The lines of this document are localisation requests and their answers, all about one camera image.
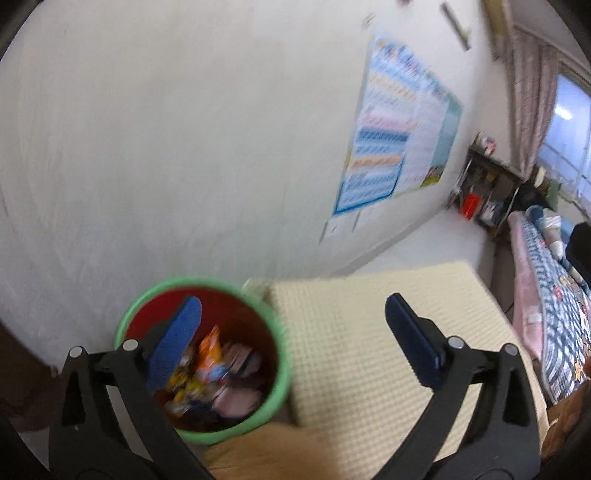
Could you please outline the orange snack bag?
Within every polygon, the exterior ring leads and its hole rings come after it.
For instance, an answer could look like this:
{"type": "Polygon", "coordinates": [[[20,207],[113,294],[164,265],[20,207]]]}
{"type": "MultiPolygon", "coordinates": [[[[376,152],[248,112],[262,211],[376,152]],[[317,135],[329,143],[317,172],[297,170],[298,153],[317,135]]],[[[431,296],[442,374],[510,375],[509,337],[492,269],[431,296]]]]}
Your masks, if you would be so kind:
{"type": "Polygon", "coordinates": [[[169,378],[165,392],[170,395],[166,410],[179,418],[200,407],[211,407],[226,384],[228,369],[222,358],[221,331],[211,329],[198,347],[189,345],[169,378]]]}

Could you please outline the large pink snack bag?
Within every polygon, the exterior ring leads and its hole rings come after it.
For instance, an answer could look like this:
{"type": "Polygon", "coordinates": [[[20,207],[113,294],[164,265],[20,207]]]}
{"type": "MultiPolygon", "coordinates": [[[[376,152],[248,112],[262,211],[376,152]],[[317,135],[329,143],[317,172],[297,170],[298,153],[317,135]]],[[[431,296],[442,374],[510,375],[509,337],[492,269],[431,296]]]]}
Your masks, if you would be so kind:
{"type": "Polygon", "coordinates": [[[223,418],[240,419],[256,411],[260,401],[262,393],[259,390],[222,386],[215,394],[211,408],[223,418]]]}

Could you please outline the white blue milk carton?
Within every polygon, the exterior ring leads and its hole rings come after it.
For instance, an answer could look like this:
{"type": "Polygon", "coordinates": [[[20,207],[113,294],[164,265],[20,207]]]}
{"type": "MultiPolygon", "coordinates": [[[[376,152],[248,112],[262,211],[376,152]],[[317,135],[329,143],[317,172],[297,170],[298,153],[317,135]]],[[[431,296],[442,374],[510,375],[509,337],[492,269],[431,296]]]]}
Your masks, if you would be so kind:
{"type": "Polygon", "coordinates": [[[242,344],[226,344],[223,348],[223,361],[232,376],[247,378],[259,371],[259,353],[242,344]]]}

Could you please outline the green red trash bin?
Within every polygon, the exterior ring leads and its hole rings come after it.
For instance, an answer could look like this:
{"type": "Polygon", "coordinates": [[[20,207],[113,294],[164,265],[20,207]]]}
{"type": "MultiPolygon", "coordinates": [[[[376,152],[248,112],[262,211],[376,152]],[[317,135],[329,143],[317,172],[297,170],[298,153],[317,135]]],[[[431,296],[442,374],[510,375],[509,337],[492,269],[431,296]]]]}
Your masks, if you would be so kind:
{"type": "Polygon", "coordinates": [[[114,344],[134,339],[147,392],[186,441],[213,445],[263,426],[290,389],[286,338],[263,301],[214,280],[167,280],[123,316],[114,344]]]}

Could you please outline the plaid blue bed quilt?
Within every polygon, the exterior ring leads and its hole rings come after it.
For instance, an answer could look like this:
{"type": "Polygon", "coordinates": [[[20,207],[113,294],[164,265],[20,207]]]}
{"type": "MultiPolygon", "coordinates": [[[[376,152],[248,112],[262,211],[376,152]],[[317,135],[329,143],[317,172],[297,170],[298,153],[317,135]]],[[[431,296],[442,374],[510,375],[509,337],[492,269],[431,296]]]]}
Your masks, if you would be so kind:
{"type": "Polygon", "coordinates": [[[566,256],[573,225],[533,205],[509,216],[515,264],[513,328],[536,365],[552,404],[586,379],[590,357],[590,287],[566,256]]]}

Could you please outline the checkered yellow tablecloth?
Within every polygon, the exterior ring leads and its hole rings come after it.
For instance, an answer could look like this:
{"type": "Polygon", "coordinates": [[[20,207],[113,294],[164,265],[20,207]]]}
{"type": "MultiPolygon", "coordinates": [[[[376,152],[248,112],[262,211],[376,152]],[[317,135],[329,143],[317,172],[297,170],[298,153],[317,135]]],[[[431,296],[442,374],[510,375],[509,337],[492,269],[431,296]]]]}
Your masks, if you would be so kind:
{"type": "Polygon", "coordinates": [[[376,474],[431,397],[387,326],[389,295],[402,294],[419,315],[472,347],[520,342],[465,262],[331,279],[249,279],[243,289],[279,314],[294,417],[328,441],[341,479],[376,474]]]}

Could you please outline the tan fuzzy sleeve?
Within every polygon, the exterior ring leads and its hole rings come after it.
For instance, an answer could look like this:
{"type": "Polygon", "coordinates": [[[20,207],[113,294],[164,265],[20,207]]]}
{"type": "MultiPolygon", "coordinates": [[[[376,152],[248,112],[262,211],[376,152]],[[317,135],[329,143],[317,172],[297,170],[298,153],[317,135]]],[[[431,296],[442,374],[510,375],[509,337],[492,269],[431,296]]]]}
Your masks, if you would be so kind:
{"type": "Polygon", "coordinates": [[[273,422],[207,449],[216,479],[339,479],[338,463],[318,431],[273,422]]]}

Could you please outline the red small bin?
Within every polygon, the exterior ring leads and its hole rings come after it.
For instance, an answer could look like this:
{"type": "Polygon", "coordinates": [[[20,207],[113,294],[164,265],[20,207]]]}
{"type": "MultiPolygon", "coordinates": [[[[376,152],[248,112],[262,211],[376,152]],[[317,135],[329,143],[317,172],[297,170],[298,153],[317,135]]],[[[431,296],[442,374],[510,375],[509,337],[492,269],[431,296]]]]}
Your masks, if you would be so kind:
{"type": "Polygon", "coordinates": [[[477,212],[480,203],[480,195],[476,193],[469,193],[462,204],[461,215],[467,220],[472,220],[477,212]]]}

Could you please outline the dark metal shelf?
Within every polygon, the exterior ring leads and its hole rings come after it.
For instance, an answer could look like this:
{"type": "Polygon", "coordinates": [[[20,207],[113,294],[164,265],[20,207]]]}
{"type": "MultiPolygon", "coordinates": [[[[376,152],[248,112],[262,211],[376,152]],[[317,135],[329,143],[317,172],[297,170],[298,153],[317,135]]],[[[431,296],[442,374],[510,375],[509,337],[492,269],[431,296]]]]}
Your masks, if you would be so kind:
{"type": "Polygon", "coordinates": [[[481,203],[470,221],[475,221],[491,237],[499,237],[515,204],[523,179],[511,166],[471,145],[466,162],[448,197],[446,207],[461,207],[469,193],[481,196],[481,203]]]}

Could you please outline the pink patterned curtain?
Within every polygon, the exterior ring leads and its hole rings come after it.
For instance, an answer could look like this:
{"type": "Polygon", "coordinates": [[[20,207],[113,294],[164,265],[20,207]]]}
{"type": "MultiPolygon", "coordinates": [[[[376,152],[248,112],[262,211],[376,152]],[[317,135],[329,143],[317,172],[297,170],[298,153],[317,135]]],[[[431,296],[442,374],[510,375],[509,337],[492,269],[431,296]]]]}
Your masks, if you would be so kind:
{"type": "Polygon", "coordinates": [[[554,112],[560,52],[516,27],[507,57],[512,158],[524,179],[530,177],[554,112]]]}

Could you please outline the double white wall socket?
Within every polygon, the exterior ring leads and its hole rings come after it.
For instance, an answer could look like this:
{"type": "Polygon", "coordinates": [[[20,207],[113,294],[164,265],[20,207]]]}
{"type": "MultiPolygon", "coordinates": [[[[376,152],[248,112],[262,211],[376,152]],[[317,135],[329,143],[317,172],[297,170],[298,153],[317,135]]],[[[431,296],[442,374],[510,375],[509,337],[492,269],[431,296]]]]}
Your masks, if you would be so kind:
{"type": "Polygon", "coordinates": [[[365,208],[356,213],[355,219],[353,219],[352,231],[363,229],[370,221],[370,208],[365,208]]]}

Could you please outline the green blue wall poster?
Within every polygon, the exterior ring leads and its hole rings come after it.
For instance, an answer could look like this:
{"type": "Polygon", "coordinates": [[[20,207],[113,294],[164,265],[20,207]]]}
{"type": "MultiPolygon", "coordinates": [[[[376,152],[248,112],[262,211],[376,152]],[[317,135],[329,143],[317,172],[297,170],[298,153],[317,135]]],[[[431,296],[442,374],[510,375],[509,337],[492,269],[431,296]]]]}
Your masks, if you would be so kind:
{"type": "Polygon", "coordinates": [[[422,187],[430,186],[441,180],[457,137],[462,114],[462,103],[453,93],[450,93],[443,126],[439,133],[430,169],[423,180],[422,187]]]}

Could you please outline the middle white wall poster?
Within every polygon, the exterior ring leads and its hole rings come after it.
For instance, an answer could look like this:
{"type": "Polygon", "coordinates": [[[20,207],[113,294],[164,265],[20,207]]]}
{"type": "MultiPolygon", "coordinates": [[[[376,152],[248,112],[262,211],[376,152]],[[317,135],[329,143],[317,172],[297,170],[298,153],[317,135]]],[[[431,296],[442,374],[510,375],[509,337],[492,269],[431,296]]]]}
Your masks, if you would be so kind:
{"type": "Polygon", "coordinates": [[[438,164],[436,157],[449,103],[450,92],[428,71],[421,82],[413,129],[394,196],[437,183],[441,178],[444,167],[438,164]]]}

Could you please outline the pinyin wall poster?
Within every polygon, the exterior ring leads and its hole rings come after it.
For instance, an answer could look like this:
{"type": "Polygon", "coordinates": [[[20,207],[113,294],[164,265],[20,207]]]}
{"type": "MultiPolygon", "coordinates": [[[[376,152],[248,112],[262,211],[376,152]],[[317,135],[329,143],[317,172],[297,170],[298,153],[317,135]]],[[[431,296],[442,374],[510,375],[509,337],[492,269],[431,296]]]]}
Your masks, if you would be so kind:
{"type": "Polygon", "coordinates": [[[415,129],[425,72],[407,45],[380,34],[370,43],[335,215],[393,195],[415,129]]]}

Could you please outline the black wall rail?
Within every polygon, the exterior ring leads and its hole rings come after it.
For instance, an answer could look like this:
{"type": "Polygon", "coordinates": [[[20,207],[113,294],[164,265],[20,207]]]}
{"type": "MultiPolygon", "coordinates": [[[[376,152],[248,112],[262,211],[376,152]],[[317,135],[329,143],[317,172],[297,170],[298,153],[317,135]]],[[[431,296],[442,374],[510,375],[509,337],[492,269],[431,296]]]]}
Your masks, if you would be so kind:
{"type": "Polygon", "coordinates": [[[470,30],[462,26],[456,13],[454,12],[452,6],[448,1],[444,1],[441,4],[440,9],[447,21],[449,22],[449,25],[454,31],[455,35],[458,37],[458,40],[460,41],[463,50],[469,51],[471,49],[470,30]]]}

